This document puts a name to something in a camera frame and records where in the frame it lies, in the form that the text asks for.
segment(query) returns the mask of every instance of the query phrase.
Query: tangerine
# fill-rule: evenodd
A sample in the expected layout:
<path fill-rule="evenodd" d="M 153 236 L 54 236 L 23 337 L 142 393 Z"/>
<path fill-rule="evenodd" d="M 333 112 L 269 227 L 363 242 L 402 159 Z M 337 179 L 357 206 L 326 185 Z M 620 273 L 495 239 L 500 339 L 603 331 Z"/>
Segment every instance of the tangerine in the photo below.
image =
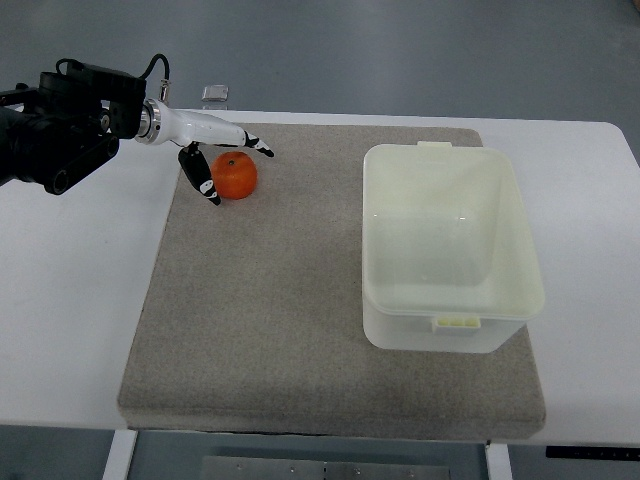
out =
<path fill-rule="evenodd" d="M 258 169 L 246 153 L 225 152 L 211 164 L 211 177 L 218 195 L 239 200 L 255 190 Z"/>

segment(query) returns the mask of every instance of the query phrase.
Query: translucent plastic container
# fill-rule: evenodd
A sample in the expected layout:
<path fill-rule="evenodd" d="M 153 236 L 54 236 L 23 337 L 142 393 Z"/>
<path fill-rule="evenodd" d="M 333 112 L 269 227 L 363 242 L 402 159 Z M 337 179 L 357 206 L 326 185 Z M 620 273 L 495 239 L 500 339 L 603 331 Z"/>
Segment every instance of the translucent plastic container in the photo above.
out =
<path fill-rule="evenodd" d="M 510 160 L 479 147 L 378 145 L 364 159 L 363 325 L 387 349 L 487 353 L 544 290 Z"/>

